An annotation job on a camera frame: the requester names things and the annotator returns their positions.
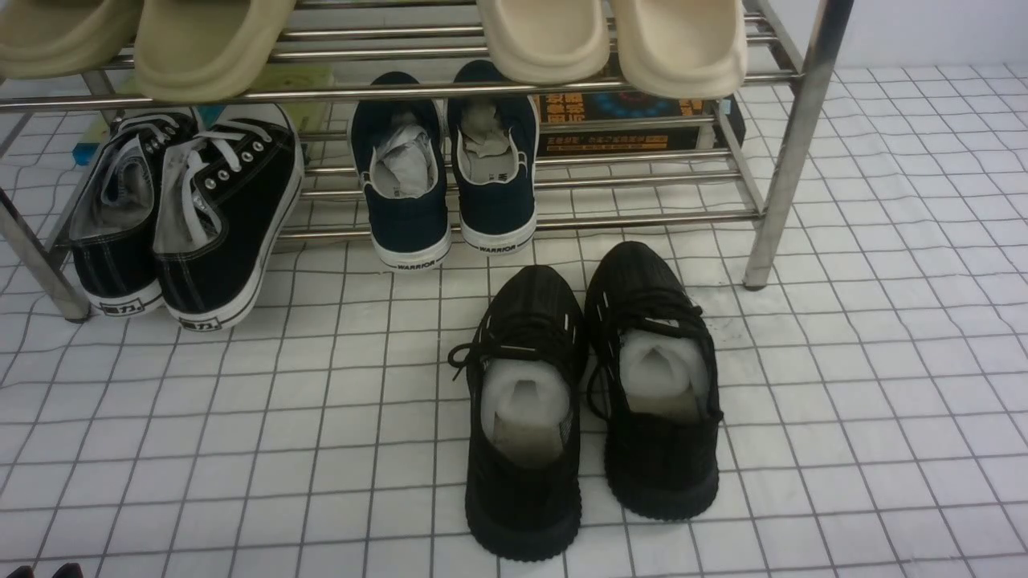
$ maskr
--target shoe rack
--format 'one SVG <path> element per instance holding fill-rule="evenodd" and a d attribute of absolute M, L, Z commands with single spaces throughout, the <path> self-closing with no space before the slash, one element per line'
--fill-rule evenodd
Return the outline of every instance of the shoe rack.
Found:
<path fill-rule="evenodd" d="M 299 0 L 297 10 L 345 10 L 348 8 L 376 8 L 398 10 L 408 7 L 468 6 L 474 0 Z M 706 105 L 706 114 L 665 119 L 619 119 L 592 121 L 575 124 L 577 131 L 605 131 L 611 129 L 638 129 L 645 125 L 700 128 L 700 148 L 690 151 L 641 152 L 617 154 L 590 154 L 570 157 L 542 157 L 539 166 L 544 169 L 611 166 L 619 162 L 676 162 L 682 172 L 675 174 L 618 175 L 599 178 L 572 178 L 541 180 L 537 183 L 537 194 L 547 194 L 552 189 L 576 189 L 588 187 L 631 187 L 658 186 L 676 183 L 713 183 L 734 181 L 737 183 L 744 208 L 738 210 L 692 211 L 657 213 L 652 215 L 600 216 L 576 218 L 551 218 L 539 221 L 539 230 L 604 229 L 638 226 L 667 226 L 693 223 L 752 222 L 757 237 L 743 278 L 743 286 L 758 290 L 767 285 L 774 262 L 778 242 L 781 239 L 785 219 L 792 208 L 793 197 L 800 181 L 813 138 L 817 118 L 832 78 L 835 61 L 842 44 L 843 34 L 853 7 L 853 0 L 820 0 L 814 21 L 813 34 L 806 55 L 801 53 L 786 35 L 769 0 L 745 0 L 747 13 L 745 22 L 748 45 L 770 51 L 776 69 L 751 70 L 746 75 L 746 85 L 787 85 L 793 94 L 793 106 L 782 138 L 781 148 L 775 162 L 774 175 L 768 189 L 767 198 L 761 191 L 746 166 L 741 147 L 736 142 L 728 119 L 720 103 Z M 419 26 L 380 28 L 330 28 L 285 30 L 279 45 L 268 62 L 287 63 L 344 63 L 353 61 L 383 61 L 445 59 L 445 58 L 487 58 L 484 39 L 471 46 L 432 47 L 375 47 L 347 49 L 296 49 L 297 42 L 339 41 L 339 40 L 391 40 L 398 44 L 407 39 L 427 38 L 482 38 L 480 26 Z M 114 95 L 107 71 L 131 68 L 131 55 L 120 55 L 99 70 L 85 72 L 82 78 L 90 92 L 83 97 L 40 97 L 0 100 L 0 114 L 22 114 L 11 134 L 0 143 L 0 155 L 17 137 L 19 132 L 33 113 L 47 111 L 100 111 L 109 122 L 116 118 L 118 111 L 140 109 L 159 105 L 142 96 Z M 329 88 L 291 92 L 249 92 L 227 103 L 285 103 L 297 101 L 356 102 L 369 99 L 402 99 L 468 97 L 473 95 L 518 94 L 536 95 L 549 93 L 600 93 L 627 89 L 631 86 L 623 78 L 601 77 L 571 84 L 535 86 L 517 82 L 487 84 L 419 84 L 414 86 L 391 85 L 372 87 L 367 85 L 335 85 Z M 712 148 L 713 128 L 720 125 L 725 135 L 727 147 Z M 550 125 L 550 130 L 560 130 Z M 328 142 L 345 139 L 344 131 L 314 131 L 301 133 L 306 142 Z M 721 160 L 728 170 L 694 170 L 692 162 Z M 356 177 L 353 167 L 318 166 L 306 170 L 310 177 Z M 69 321 L 82 322 L 88 317 L 89 308 L 85 298 L 76 292 L 62 273 L 67 258 L 68 220 L 81 193 L 79 188 L 68 201 L 62 215 L 45 241 L 37 239 L 15 210 L 7 194 L 0 189 L 0 234 L 11 245 L 15 254 L 29 268 L 36 280 L 49 294 L 54 305 Z M 316 201 L 358 202 L 363 193 L 352 189 L 304 190 L 303 198 Z M 322 240 L 359 241 L 369 236 L 364 227 L 315 227 L 305 229 L 284 229 L 280 241 L 308 243 Z"/>

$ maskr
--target black sneaker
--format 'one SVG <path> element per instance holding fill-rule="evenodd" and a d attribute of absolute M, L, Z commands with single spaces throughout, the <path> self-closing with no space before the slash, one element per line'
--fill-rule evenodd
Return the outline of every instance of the black sneaker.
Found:
<path fill-rule="evenodd" d="M 141 315 L 164 303 L 150 251 L 164 151 L 197 127 L 188 108 L 150 110 L 119 122 L 97 151 L 68 241 L 86 297 L 102 314 Z"/>
<path fill-rule="evenodd" d="M 70 562 L 53 573 L 53 578 L 82 578 L 82 567 Z"/>
<path fill-rule="evenodd" d="M 390 72 L 372 84 L 416 84 Z M 442 124 L 436 105 L 363 101 L 350 123 L 350 149 L 368 203 L 371 241 L 393 270 L 439 266 L 450 248 Z"/>
<path fill-rule="evenodd" d="M 585 318 L 598 365 L 586 398 L 608 422 L 611 491 L 633 512 L 683 519 L 718 495 L 718 362 L 702 311 L 671 268 L 641 243 L 621 243 L 600 261 Z M 593 386 L 602 372 L 610 412 Z"/>
<path fill-rule="evenodd" d="M 235 325 L 257 299 L 276 237 L 299 198 L 303 153 L 278 105 L 227 106 L 169 149 L 153 252 L 172 317 L 193 331 Z"/>
<path fill-rule="evenodd" d="M 449 354 L 471 390 L 468 527 L 499 556 L 546 559 L 578 535 L 583 323 L 563 278 L 531 265 L 492 299 L 472 342 Z"/>
<path fill-rule="evenodd" d="M 507 80 L 488 61 L 468 63 L 454 82 Z M 446 106 L 453 177 L 461 192 L 461 233 L 500 255 L 536 232 L 539 110 L 530 97 L 450 99 Z"/>

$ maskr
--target white shoelace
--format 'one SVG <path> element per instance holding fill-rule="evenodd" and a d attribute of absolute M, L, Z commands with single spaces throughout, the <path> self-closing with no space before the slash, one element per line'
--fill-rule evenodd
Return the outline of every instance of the white shoelace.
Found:
<path fill-rule="evenodd" d="M 264 129 L 257 127 L 255 124 L 249 124 L 246 122 L 234 122 L 232 120 L 222 120 L 219 122 L 222 127 L 227 127 L 229 129 L 236 129 L 243 131 L 242 133 L 226 133 L 222 131 L 203 131 L 196 134 L 196 138 L 190 142 L 190 147 L 193 150 L 189 151 L 189 155 L 186 157 L 186 172 L 182 177 L 182 189 L 180 198 L 182 202 L 182 216 L 186 221 L 186 227 L 189 229 L 189 237 L 192 238 L 195 247 L 203 247 L 210 241 L 207 230 L 204 228 L 204 223 L 200 222 L 199 217 L 196 215 L 197 211 L 203 212 L 212 222 L 215 223 L 215 228 L 220 230 L 220 223 L 218 223 L 217 215 L 208 206 L 207 201 L 204 195 L 200 194 L 199 190 L 191 190 L 190 184 L 192 183 L 193 177 L 197 173 L 210 166 L 209 162 L 204 162 L 204 159 L 199 155 L 197 145 L 203 144 L 205 141 L 211 141 L 221 156 L 228 164 L 228 168 L 233 173 L 238 173 L 243 170 L 243 164 L 240 162 L 240 155 L 232 150 L 232 146 L 228 141 L 241 141 L 247 137 L 247 133 L 256 134 L 261 138 L 262 141 L 269 143 L 271 142 L 271 135 L 267 133 Z M 222 177 L 222 172 L 219 172 L 219 178 L 221 180 L 227 180 L 227 173 Z M 216 183 L 214 179 L 208 179 L 208 183 Z M 208 189 L 214 189 L 214 186 L 210 184 L 205 185 Z"/>

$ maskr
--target black knit sneaker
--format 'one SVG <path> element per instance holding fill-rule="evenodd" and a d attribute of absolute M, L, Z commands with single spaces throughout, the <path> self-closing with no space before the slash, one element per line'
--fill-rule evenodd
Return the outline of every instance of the black knit sneaker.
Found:
<path fill-rule="evenodd" d="M 191 109 L 148 110 L 114 127 L 68 224 L 75 270 L 100 313 L 127 317 L 164 303 L 150 247 L 164 151 L 196 136 Z"/>
<path fill-rule="evenodd" d="M 531 265 L 492 299 L 472 342 L 449 354 L 450 365 L 468 369 L 471 390 L 468 527 L 499 556 L 546 559 L 578 535 L 578 395 L 588 350 L 567 283 Z"/>
<path fill-rule="evenodd" d="M 231 327 L 253 309 L 299 198 L 296 130 L 279 105 L 227 106 L 210 131 L 168 151 L 164 174 L 153 252 L 168 312 L 192 331 Z"/>
<path fill-rule="evenodd" d="M 718 362 L 703 312 L 667 263 L 641 243 L 621 243 L 593 275 L 585 318 L 598 365 L 586 397 L 608 422 L 604 462 L 629 510 L 683 519 L 718 495 Z M 596 406 L 602 372 L 610 412 Z"/>

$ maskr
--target cream slide sandal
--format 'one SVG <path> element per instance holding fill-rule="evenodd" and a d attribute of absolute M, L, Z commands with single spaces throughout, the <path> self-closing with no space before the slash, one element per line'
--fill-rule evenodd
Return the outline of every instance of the cream slide sandal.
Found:
<path fill-rule="evenodd" d="M 669 99 L 731 95 L 746 76 L 742 0 L 611 0 L 618 60 L 636 88 Z"/>
<path fill-rule="evenodd" d="M 489 57 L 511 80 L 580 80 L 611 55 L 601 0 L 478 0 L 478 12 Z"/>
<path fill-rule="evenodd" d="M 136 34 L 141 10 L 140 0 L 8 0 L 0 9 L 0 76 L 47 78 L 98 67 Z"/>
<path fill-rule="evenodd" d="M 257 78 L 295 0 L 146 0 L 136 40 L 140 91 L 172 102 L 234 97 Z"/>

